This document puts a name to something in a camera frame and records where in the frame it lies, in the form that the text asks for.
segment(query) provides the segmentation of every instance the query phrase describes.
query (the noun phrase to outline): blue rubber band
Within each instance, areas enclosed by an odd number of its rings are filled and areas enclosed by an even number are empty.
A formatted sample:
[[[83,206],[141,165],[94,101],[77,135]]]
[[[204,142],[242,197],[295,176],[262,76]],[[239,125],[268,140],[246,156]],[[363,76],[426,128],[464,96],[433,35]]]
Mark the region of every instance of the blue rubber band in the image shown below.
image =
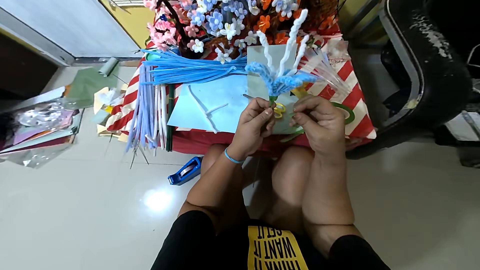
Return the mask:
[[[227,157],[227,159],[229,159],[231,162],[234,162],[236,164],[240,164],[240,163],[244,163],[245,161],[244,160],[241,160],[241,161],[238,161],[238,160],[234,160],[233,158],[229,157],[228,154],[227,154],[227,149],[225,148],[225,151],[223,151],[225,153],[225,156]]]

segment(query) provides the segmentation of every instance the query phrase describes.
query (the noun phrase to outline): hand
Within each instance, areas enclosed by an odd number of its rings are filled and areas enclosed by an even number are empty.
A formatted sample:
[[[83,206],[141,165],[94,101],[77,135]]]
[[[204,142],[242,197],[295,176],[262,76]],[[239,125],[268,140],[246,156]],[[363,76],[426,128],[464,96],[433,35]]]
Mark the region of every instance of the hand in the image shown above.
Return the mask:
[[[228,155],[235,160],[244,160],[255,153],[262,145],[265,137],[272,134],[275,125],[273,109],[270,102],[263,98],[255,98],[240,115],[237,131],[232,144],[228,147]]]
[[[296,113],[290,125],[301,125],[310,147],[324,157],[345,154],[345,117],[333,104],[318,96],[308,95],[293,105]]]

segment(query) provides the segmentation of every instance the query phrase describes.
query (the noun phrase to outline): black t-shirt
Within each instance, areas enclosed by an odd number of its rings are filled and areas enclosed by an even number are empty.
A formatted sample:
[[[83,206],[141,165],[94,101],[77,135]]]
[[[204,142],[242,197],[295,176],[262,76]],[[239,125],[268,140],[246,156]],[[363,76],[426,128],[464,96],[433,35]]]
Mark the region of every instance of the black t-shirt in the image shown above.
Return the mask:
[[[160,269],[389,269],[356,235],[338,238],[325,259],[309,239],[249,220],[215,236],[210,218],[189,211],[177,218],[153,263]]]

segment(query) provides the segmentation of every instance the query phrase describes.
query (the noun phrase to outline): wrist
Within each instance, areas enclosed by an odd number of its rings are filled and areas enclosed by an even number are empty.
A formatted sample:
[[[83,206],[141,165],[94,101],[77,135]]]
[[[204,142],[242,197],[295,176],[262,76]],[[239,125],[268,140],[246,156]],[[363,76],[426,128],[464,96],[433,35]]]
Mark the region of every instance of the wrist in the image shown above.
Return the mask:
[[[321,166],[330,167],[345,166],[347,163],[345,151],[342,149],[332,151],[330,153],[315,152],[314,160],[320,163]]]
[[[227,147],[227,154],[236,161],[242,161],[247,158],[247,154],[245,154],[240,148],[235,147],[233,144]]]

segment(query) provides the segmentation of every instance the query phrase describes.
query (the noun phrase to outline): scissors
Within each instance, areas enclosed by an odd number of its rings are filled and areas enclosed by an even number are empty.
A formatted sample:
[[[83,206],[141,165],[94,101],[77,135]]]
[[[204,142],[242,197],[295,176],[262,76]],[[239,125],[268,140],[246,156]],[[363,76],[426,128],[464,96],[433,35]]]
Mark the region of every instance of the scissors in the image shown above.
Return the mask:
[[[253,97],[250,97],[250,96],[247,95],[247,94],[243,94],[243,96],[246,97],[246,98],[248,98],[248,99],[250,99],[250,100],[253,99]],[[273,110],[274,110],[274,112],[275,112],[275,118],[277,118],[277,119],[282,118],[282,117],[283,117],[283,114],[282,114],[282,113],[287,111],[287,109],[285,108],[285,105],[283,105],[282,103],[277,103],[277,104],[276,104],[276,107],[273,108]]]

